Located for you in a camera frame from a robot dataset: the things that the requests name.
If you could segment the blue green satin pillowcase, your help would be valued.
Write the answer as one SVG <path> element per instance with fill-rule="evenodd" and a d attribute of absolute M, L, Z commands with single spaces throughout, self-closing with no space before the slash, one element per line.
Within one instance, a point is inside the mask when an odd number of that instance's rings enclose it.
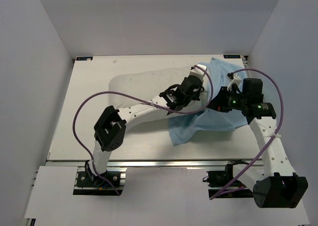
<path fill-rule="evenodd" d="M 201 62 L 200 64 L 209 70 L 213 85 L 207 82 L 206 90 L 208 95 L 213 97 L 216 97 L 221 87 L 228 86 L 230 83 L 227 74 L 241 69 L 238 65 L 216 58 L 212 58 L 210 63 Z M 231 132 L 244 125 L 247 125 L 247 120 L 239 111 L 222 113 L 206 108 L 195 114 L 170 118 L 168 132 L 172 144 L 176 146 L 188 142 L 197 131 Z"/>

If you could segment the white pillow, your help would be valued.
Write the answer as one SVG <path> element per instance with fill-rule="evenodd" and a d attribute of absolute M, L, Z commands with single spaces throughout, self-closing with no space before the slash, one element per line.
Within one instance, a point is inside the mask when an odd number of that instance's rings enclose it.
<path fill-rule="evenodd" d="M 158 95 L 174 84 L 181 84 L 184 78 L 189 76 L 190 71 L 191 67 L 182 67 L 118 75 L 110 81 L 109 90 L 166 107 L 166 101 Z M 120 110 L 121 119 L 127 122 L 127 130 L 144 122 L 179 116 L 177 113 L 168 114 L 166 110 L 143 105 L 116 94 L 109 95 L 109 104 Z"/>

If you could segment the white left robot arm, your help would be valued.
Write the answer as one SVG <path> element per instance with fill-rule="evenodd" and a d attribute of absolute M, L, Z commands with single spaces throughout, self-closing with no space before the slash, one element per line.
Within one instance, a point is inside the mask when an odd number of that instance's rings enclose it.
<path fill-rule="evenodd" d="M 204 90 L 203 77 L 189 75 L 181 84 L 175 84 L 149 101 L 131 107 L 105 108 L 97 120 L 93 158 L 86 167 L 90 169 L 88 180 L 95 186 L 105 180 L 107 164 L 111 153 L 124 141 L 125 132 L 134 126 L 156 120 L 178 116 L 177 112 L 199 110 L 203 103 L 200 93 Z"/>

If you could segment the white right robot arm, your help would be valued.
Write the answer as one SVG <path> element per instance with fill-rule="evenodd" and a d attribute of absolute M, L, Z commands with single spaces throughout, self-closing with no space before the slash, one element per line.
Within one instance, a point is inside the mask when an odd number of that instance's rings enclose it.
<path fill-rule="evenodd" d="M 209 108 L 228 113 L 238 110 L 246 118 L 257 141 L 263 174 L 244 161 L 233 161 L 225 166 L 220 182 L 225 185 L 212 199 L 230 192 L 229 186 L 239 182 L 252 192 L 259 208 L 295 208 L 308 188 L 307 179 L 298 176 L 285 153 L 274 107 L 263 101 L 263 82 L 245 78 L 242 89 L 237 84 L 222 86 Z"/>

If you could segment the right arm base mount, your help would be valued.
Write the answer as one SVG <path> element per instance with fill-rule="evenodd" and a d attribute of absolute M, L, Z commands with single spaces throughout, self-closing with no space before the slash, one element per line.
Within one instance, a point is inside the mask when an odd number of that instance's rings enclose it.
<path fill-rule="evenodd" d="M 223 186 L 233 179 L 233 166 L 234 165 L 248 165 L 246 161 L 231 160 L 229 161 L 223 170 L 210 170 L 207 171 L 207 176 L 203 177 L 202 182 L 208 184 L 208 194 L 212 197 Z M 230 198 L 253 198 L 252 192 L 244 188 L 240 191 L 221 194 L 217 198 L 230 199 Z"/>

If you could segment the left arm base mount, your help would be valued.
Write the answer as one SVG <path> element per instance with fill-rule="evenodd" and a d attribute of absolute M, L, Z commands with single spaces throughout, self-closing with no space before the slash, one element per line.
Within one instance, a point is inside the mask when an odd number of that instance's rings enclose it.
<path fill-rule="evenodd" d="M 94 174 L 88 162 L 85 162 L 84 170 L 77 172 L 73 195 L 120 196 L 124 187 L 123 172 L 106 171 L 101 175 L 106 181 Z"/>

